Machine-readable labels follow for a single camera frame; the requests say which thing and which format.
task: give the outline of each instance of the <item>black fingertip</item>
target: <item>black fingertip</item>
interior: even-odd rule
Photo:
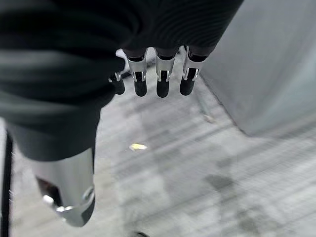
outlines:
[[[157,95],[160,98],[164,98],[169,93],[169,82],[168,81],[157,81]]]
[[[147,93],[146,81],[134,82],[136,95],[143,97]]]
[[[185,96],[190,95],[193,90],[193,86],[194,86],[194,81],[190,79],[184,80],[182,78],[181,84],[180,84],[180,93]]]

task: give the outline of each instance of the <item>robotic hand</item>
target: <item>robotic hand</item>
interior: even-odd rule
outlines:
[[[43,201],[72,226],[94,209],[100,110],[124,93],[122,48],[135,92],[146,94],[146,50],[156,49],[157,94],[187,46],[189,95],[242,0],[2,0],[0,116],[30,161]]]

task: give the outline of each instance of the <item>concrete floor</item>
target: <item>concrete floor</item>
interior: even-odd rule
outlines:
[[[16,151],[13,237],[312,237],[316,226],[316,126],[282,138],[249,138],[201,79],[180,95],[177,57],[170,93],[126,92],[103,109],[96,148],[97,202],[90,222],[72,228],[40,200]],[[132,143],[146,150],[132,151]]]

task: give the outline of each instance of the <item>metal joint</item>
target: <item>metal joint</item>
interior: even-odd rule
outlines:
[[[195,75],[192,79],[192,81],[195,81],[196,78],[198,77],[198,74],[199,72],[201,71],[203,65],[204,65],[204,62],[206,61],[203,60],[201,62],[194,62],[192,61],[190,58],[189,58],[189,47],[187,48],[187,55],[186,55],[186,58],[185,58],[185,61],[184,61],[184,64],[183,64],[183,79],[184,80],[187,80],[188,79],[188,74],[189,74],[189,69],[195,69],[196,72],[195,72]]]

